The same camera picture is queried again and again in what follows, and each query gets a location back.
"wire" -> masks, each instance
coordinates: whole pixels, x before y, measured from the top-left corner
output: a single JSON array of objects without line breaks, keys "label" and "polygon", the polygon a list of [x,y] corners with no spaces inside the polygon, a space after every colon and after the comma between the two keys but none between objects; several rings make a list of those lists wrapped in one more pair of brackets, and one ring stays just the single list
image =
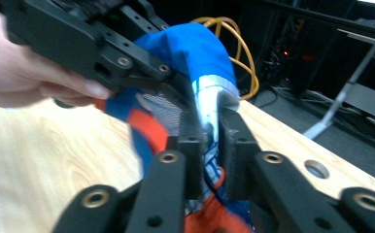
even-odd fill
[{"label": "wire", "polygon": [[264,104],[262,104],[262,105],[259,105],[259,106],[256,105],[256,98],[255,98],[253,104],[254,104],[255,106],[257,106],[259,109],[263,109],[263,108],[265,108],[265,107],[267,107],[267,106],[269,106],[269,105],[274,104],[276,101],[278,101],[278,93],[276,93],[276,91],[273,89],[272,86],[269,86],[269,88],[266,89],[266,90],[270,90],[275,96],[273,97],[273,100],[270,100],[270,101],[268,101],[268,102],[266,102],[266,103],[264,103]]},{"label": "wire", "polygon": [[[245,94],[245,95],[241,96],[241,99],[242,100],[249,100],[252,97],[254,97],[255,94],[259,90],[259,80],[258,80],[257,75],[256,75],[254,59],[252,58],[252,55],[251,55],[251,52],[250,52],[248,46],[246,45],[245,41],[242,39],[242,36],[240,35],[240,29],[239,29],[239,26],[237,25],[237,23],[234,20],[232,20],[231,18],[228,18],[228,17],[199,17],[199,18],[194,19],[193,21],[202,23],[205,27],[208,27],[208,28],[215,25],[216,26],[215,35],[218,38],[221,35],[222,28],[227,29],[233,36],[236,37],[236,39],[238,41],[236,57],[233,58],[233,57],[229,56],[229,58],[234,64],[242,67],[249,74],[251,74],[250,92],[248,94]],[[243,64],[239,60],[242,49],[248,57],[250,67],[246,66],[245,64]]]},{"label": "wire", "polygon": [[[299,98],[296,98],[294,96],[290,96],[289,94],[284,93],[284,92],[290,93],[291,88],[281,87],[281,86],[271,86],[271,87],[278,95],[286,99],[289,99],[291,101],[301,101],[304,104],[322,104],[327,107],[331,106],[333,103],[333,100],[322,96],[320,93],[316,91],[312,91],[312,90],[305,91],[305,93],[315,95],[315,97],[305,95],[304,96],[305,98],[299,99]],[[367,119],[363,119],[362,117],[363,115],[361,113],[341,106],[338,109],[337,114],[335,115],[334,119],[340,124],[344,125],[345,127],[348,127],[349,129],[357,132],[358,134],[368,139],[375,140],[375,124],[371,123]]]}]

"blue cloth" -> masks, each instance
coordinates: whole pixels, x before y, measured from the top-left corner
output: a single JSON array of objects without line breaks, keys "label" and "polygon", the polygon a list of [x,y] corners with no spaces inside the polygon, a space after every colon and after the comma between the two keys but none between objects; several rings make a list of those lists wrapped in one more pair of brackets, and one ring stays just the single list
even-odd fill
[{"label": "blue cloth", "polygon": [[191,82],[217,75],[236,85],[233,66],[221,41],[200,23],[187,23],[142,36],[134,42]]},{"label": "blue cloth", "polygon": [[[224,103],[229,106],[234,106],[239,100],[232,63],[223,44],[208,28],[199,23],[181,24],[157,33],[146,34],[136,40],[135,44],[161,59],[173,69],[189,76],[196,97],[196,106],[199,108],[198,112],[202,114],[201,119],[206,121],[205,123],[211,122],[213,127],[216,127],[215,139],[204,158],[205,172],[209,175],[212,183],[216,183],[220,177],[220,169],[217,165],[218,123],[215,122],[214,117],[212,120],[208,116],[217,110],[217,106],[212,105],[212,102],[218,106],[223,104],[219,97],[230,95],[230,100]],[[210,88],[216,86],[218,87],[209,91]],[[207,92],[204,97],[200,97],[202,90]],[[211,107],[210,112],[203,101],[211,103],[208,105]],[[203,187],[204,195],[207,196],[210,190],[207,189],[205,183]],[[218,190],[218,194],[222,197],[223,188]],[[249,225],[252,225],[248,214],[248,202],[225,200],[223,203],[228,210],[241,216]]]}]

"wooden table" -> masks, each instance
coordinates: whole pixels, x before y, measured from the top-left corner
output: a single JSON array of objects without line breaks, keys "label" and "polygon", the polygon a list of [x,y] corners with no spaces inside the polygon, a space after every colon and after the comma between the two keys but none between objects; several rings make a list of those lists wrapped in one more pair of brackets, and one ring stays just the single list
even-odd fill
[{"label": "wooden table", "polygon": [[[242,102],[242,118],[263,150],[285,154],[316,189],[337,198],[341,189],[375,190],[375,179]],[[327,179],[311,175],[306,160],[322,163]],[[50,232],[82,188],[97,183],[123,190],[141,178],[128,127],[92,107],[61,109],[51,101],[0,109],[0,232]]]}]

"cloth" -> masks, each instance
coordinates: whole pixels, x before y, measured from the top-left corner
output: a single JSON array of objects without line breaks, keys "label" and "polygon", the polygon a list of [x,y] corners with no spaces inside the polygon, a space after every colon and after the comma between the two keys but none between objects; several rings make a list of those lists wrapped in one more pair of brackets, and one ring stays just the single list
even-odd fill
[{"label": "cloth", "polygon": [[[246,203],[237,205],[222,199],[224,173],[218,164],[218,107],[236,110],[240,100],[232,63],[224,46],[210,30],[199,23],[181,24],[146,34],[136,40],[135,44],[190,78],[199,121],[203,130],[210,134],[209,148],[203,154],[203,200],[187,203],[186,232],[214,232],[221,229],[227,232],[253,232]],[[146,108],[147,105],[159,108],[161,106],[172,113],[175,109],[167,104],[162,105],[164,102],[149,95],[145,95],[144,103],[141,104],[141,100],[136,98],[140,91],[129,89],[121,94],[121,97],[109,100],[106,109],[112,109],[107,111],[108,114],[130,122],[134,131],[134,144],[140,147],[136,150],[147,169],[149,157],[155,153],[154,150],[163,148],[164,144],[162,140],[151,142],[149,132],[145,131],[152,130],[135,126],[137,122],[132,121],[130,116],[135,109],[138,113],[154,116],[154,113],[149,113],[152,108]],[[175,122],[166,122],[166,118],[157,118],[157,122],[163,125],[164,129],[159,126],[154,129],[160,131],[161,138],[169,135],[175,128]]]}]

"orange fabric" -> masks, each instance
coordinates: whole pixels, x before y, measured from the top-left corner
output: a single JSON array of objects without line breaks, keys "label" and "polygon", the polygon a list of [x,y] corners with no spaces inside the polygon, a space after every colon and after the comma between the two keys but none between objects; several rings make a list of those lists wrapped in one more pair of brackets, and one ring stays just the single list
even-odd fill
[{"label": "orange fabric", "polygon": [[106,111],[106,100],[103,99],[94,99],[94,107],[96,109],[105,112]]},{"label": "orange fabric", "polygon": [[[215,184],[215,189],[219,188],[224,181],[224,170],[221,178]],[[204,209],[185,217],[186,233],[253,233],[254,231],[240,217],[230,213],[215,198],[215,194],[205,201]]]},{"label": "orange fabric", "polygon": [[154,154],[166,149],[167,130],[153,116],[133,109],[127,122],[146,138]]}]

